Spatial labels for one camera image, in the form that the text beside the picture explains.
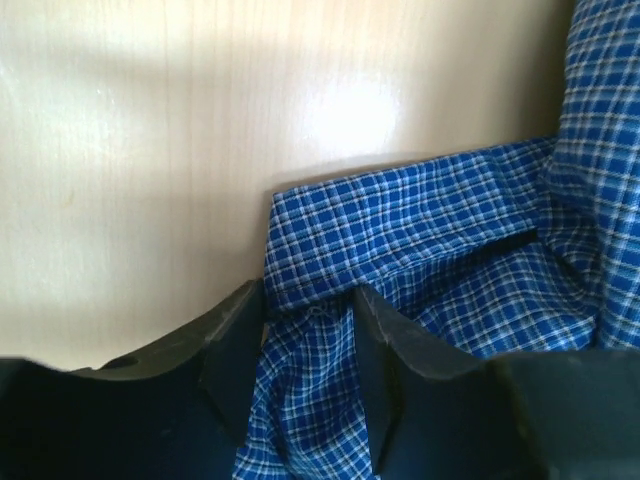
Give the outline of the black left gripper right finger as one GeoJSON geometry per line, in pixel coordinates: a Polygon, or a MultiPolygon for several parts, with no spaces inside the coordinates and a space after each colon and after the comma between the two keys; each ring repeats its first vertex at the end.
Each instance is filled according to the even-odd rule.
{"type": "Polygon", "coordinates": [[[510,353],[487,360],[352,293],[373,472],[383,479],[635,479],[639,355],[510,353]]]}

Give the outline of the blue plaid long sleeve shirt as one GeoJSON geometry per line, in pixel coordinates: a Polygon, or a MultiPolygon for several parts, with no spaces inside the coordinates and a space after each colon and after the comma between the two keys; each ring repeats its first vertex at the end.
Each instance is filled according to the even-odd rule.
{"type": "Polygon", "coordinates": [[[479,357],[639,345],[639,5],[579,1],[558,134],[272,199],[236,479],[370,479],[348,291],[479,357]]]}

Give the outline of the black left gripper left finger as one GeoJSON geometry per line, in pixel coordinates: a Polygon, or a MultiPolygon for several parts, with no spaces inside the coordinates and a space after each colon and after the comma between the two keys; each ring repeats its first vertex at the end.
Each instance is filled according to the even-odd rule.
{"type": "Polygon", "coordinates": [[[259,280],[98,369],[1,362],[5,479],[228,479],[264,325],[259,280]]]}

